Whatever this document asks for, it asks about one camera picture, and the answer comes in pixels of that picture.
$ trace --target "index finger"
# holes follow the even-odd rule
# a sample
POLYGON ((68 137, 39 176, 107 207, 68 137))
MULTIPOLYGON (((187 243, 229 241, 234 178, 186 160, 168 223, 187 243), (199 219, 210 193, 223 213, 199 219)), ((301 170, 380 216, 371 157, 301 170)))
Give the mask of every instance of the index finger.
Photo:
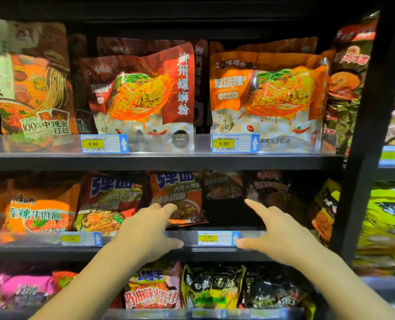
POLYGON ((176 211, 178 209, 178 207, 175 204, 172 203, 168 203, 167 205, 165 205, 162 210, 165 213, 166 216, 166 222, 168 222, 169 218, 171 217, 171 215, 174 213, 174 211, 176 211))
POLYGON ((270 211, 261 203, 250 200, 250 199, 245 199, 245 203, 252 209, 254 210, 257 215, 260 216, 261 219, 263 219, 265 225, 269 223, 269 218, 270 218, 270 211))

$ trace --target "pink noodle package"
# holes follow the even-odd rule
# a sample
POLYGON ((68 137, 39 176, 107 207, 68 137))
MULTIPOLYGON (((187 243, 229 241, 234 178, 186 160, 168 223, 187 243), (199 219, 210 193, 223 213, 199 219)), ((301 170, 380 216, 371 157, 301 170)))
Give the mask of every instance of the pink noodle package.
POLYGON ((0 274, 0 308, 42 306, 54 293, 54 283, 51 276, 0 274))
POLYGON ((127 309, 181 309, 181 263, 143 266, 125 287, 127 309))

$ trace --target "human hand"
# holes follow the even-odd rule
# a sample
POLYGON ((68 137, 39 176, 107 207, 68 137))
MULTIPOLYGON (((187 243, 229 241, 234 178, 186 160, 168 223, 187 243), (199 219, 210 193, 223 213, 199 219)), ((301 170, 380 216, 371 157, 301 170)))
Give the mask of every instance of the human hand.
POLYGON ((312 233, 291 215, 275 206, 266 208, 261 203, 249 199, 246 199, 245 203, 263 219, 267 232, 259 238, 237 239, 238 248, 257 250, 276 262, 297 269, 303 261, 317 256, 320 249, 323 249, 312 233))
POLYGON ((123 220, 111 243, 118 247, 134 246, 134 254, 141 258, 142 264, 155 261, 170 250, 182 248, 184 243, 181 240, 165 236, 168 219, 176 209, 175 204, 161 207, 160 204, 154 203, 139 210, 135 215, 123 220))

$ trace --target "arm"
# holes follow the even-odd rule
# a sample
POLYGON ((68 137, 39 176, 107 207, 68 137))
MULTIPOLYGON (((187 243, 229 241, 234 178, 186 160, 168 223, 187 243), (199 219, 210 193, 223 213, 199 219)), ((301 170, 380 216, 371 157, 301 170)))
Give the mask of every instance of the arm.
POLYGON ((144 264, 172 249, 181 240, 164 235, 173 204, 153 204, 126 218, 115 238, 60 293, 30 320, 100 319, 122 287, 144 264))
POLYGON ((335 253, 311 232, 276 207, 245 200, 263 219, 267 234, 238 239, 237 247, 258 250, 298 269, 322 293, 342 320, 395 320, 395 309, 367 286, 335 253))

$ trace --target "hand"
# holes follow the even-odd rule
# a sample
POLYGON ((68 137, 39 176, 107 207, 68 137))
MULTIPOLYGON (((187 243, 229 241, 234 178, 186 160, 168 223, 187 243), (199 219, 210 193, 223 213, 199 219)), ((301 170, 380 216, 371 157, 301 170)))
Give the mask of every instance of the hand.
POLYGON ((303 261, 317 256, 320 249, 324 248, 307 228, 275 206, 266 208, 249 199, 245 203, 263 219, 267 233, 259 238, 238 239, 237 247, 257 250, 276 262, 298 270, 303 261))
POLYGON ((168 219, 176 209, 175 204, 161 207, 154 203, 139 210, 123 220, 111 243, 115 243, 120 250, 125 246, 135 246, 135 253, 141 258, 142 264, 155 261, 172 249, 182 248, 184 243, 181 240, 168 238, 164 233, 168 219))

